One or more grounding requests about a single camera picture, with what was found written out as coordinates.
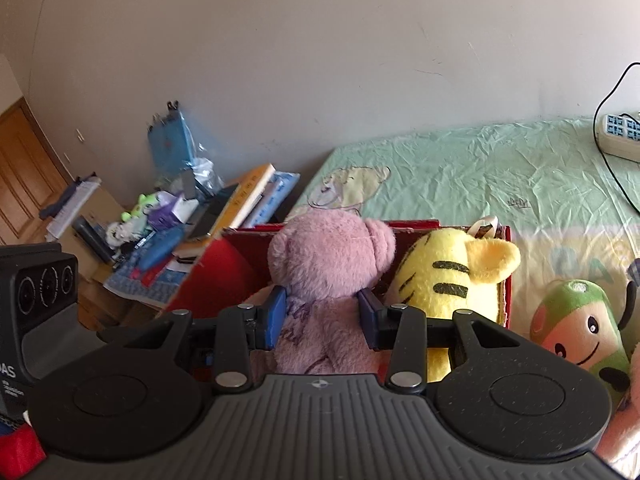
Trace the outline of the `blue plastic file bag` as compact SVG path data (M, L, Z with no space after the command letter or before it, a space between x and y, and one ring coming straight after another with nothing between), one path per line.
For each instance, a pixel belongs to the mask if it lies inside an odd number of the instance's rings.
M178 101L168 101L167 112L155 114L148 128L148 142L155 171L155 185L168 190L184 172L204 195L213 196L222 188L206 148L195 141Z

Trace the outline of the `pink-brown teddy bear plush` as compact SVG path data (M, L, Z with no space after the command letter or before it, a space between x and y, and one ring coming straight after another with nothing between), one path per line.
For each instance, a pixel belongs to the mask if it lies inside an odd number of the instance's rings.
M392 266L396 238L381 220L341 210L314 210L289 221L268 248L271 284L247 301L261 304L274 286L286 290L276 346L254 350L254 379L267 374L376 374L359 322L356 293L373 287Z

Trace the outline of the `purple tissue pack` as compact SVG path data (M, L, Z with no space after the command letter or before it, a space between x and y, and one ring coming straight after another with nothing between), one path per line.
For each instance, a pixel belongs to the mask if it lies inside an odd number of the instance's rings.
M146 218L155 231L171 229L179 224L185 224L198 209L196 198L185 198L182 193L172 195L160 191L156 194L157 204L150 209Z

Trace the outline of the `yellow book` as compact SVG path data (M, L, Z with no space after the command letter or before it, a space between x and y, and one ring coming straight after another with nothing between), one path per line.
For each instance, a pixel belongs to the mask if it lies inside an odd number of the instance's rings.
M257 166L235 182L215 221L206 229L194 226L189 236L174 250L178 258L195 258L226 229L238 228L257 204L276 170L271 164Z

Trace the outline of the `red cardboard box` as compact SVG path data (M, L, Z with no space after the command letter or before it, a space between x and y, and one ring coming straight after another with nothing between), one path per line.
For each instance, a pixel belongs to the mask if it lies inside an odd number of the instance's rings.
M208 318L226 307L248 302L265 287L258 284L255 269L233 246L217 240L182 283L171 307L188 308L198 318Z

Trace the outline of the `blue pencil case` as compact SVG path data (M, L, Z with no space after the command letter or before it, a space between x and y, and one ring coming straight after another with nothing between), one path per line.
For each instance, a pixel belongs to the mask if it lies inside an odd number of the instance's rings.
M181 243L183 235L183 226L156 231L154 236L142 246L143 254L138 259L137 269L146 272L165 261Z

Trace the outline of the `large white bunny plush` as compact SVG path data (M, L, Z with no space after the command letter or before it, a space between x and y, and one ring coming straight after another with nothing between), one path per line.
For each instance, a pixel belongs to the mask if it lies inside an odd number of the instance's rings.
M639 478L639 345L632 352L630 387L617 405L597 454L626 479Z

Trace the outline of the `green yellow cartoon bedsheet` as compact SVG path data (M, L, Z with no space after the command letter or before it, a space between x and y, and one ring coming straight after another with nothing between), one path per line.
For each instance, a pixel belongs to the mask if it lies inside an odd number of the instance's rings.
M296 214L345 209L382 220L470 226L494 216L522 261L511 324L526 334L547 289L585 278L622 314L639 255L639 167L602 157L587 119L505 124L337 148L311 178Z

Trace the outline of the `green pear plush toy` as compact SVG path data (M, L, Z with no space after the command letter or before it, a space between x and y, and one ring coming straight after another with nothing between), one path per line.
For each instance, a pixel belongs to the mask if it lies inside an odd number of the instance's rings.
M630 388L630 359L622 330L634 313L638 281L629 280L620 318L608 294L592 281L573 278L549 288L529 325L529 339L593 376L611 396L614 408Z

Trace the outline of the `black cylinder bottle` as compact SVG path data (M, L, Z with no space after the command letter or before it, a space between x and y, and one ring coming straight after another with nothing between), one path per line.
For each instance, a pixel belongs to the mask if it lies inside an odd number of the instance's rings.
M114 250L108 246L104 237L89 223L84 216L78 216L72 223L75 233L93 251L103 263L113 261Z

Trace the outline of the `yellow tiger plush toy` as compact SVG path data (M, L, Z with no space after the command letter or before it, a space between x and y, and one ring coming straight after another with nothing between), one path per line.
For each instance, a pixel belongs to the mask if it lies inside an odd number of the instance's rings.
M473 310L500 323L499 285L518 268L520 250L500 238L476 238L460 229L429 232L405 252L385 295L386 304L406 304L429 318L450 320Z

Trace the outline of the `white power strip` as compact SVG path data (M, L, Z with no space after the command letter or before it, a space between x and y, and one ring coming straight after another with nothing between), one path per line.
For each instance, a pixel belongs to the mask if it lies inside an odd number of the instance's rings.
M640 162L639 119L629 114L603 115L597 122L597 139L605 154Z

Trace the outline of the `smartphone on books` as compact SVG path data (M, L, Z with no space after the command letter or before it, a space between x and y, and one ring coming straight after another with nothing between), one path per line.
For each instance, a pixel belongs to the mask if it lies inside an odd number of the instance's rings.
M225 228L240 224L240 202L237 183L222 188L196 212L186 233L187 240L206 240Z

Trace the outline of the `blue book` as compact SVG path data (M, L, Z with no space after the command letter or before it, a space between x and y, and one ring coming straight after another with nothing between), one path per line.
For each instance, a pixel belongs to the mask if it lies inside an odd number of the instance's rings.
M293 191L299 178L300 174L294 174L294 172L276 171L252 212L242 223L242 228L251 229L267 223Z

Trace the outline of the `wooden door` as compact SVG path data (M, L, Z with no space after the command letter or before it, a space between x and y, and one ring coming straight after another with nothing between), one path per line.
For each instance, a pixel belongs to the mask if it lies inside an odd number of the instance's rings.
M60 198L72 177L25 99L1 114L0 128L1 243L42 242L51 220L41 219L40 210Z

